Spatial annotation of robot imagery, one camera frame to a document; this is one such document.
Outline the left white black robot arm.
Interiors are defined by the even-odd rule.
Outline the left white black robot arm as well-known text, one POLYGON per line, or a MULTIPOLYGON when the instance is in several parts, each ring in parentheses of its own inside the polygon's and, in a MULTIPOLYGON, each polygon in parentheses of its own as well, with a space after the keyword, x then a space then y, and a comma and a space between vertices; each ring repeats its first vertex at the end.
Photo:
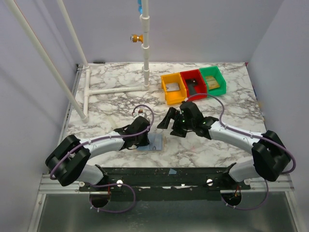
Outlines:
POLYGON ((88 165, 88 160, 107 152, 148 145, 149 129, 150 122, 138 116, 131 124, 102 137, 79 139, 73 134, 69 135, 48 156, 45 165, 52 179, 58 180, 63 187, 75 181, 91 185, 100 182, 105 184, 103 179, 107 173, 98 165, 88 165))

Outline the beige card holder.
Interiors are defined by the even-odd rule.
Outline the beige card holder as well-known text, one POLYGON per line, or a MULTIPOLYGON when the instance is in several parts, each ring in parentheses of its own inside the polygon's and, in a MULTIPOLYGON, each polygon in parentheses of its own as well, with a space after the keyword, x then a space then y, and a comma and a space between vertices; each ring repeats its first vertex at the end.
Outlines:
POLYGON ((149 144, 146 146, 138 147, 138 151, 146 152, 146 151, 163 151, 164 150, 164 135, 160 133, 149 133, 148 134, 149 144))

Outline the white VIP card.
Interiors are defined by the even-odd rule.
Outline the white VIP card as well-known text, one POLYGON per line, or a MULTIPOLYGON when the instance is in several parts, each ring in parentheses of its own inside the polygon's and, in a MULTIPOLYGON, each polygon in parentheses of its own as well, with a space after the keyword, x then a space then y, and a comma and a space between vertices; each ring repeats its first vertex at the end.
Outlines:
POLYGON ((179 91, 180 86, 178 83, 169 83, 169 84, 166 84, 166 90, 167 92, 179 91))

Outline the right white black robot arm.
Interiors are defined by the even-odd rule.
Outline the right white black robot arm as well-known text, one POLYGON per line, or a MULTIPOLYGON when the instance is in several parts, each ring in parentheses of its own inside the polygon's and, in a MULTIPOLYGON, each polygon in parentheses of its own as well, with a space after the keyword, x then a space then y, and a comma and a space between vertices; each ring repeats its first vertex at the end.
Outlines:
POLYGON ((171 120, 174 121, 171 135, 184 138, 192 131, 199 137, 228 143, 252 155, 251 160, 233 163, 225 170, 222 179, 226 182, 242 182, 258 177, 274 182, 291 161, 275 132, 255 133, 228 128, 215 117, 203 116, 191 101, 183 102, 179 109, 169 108, 157 128, 167 129, 171 120))

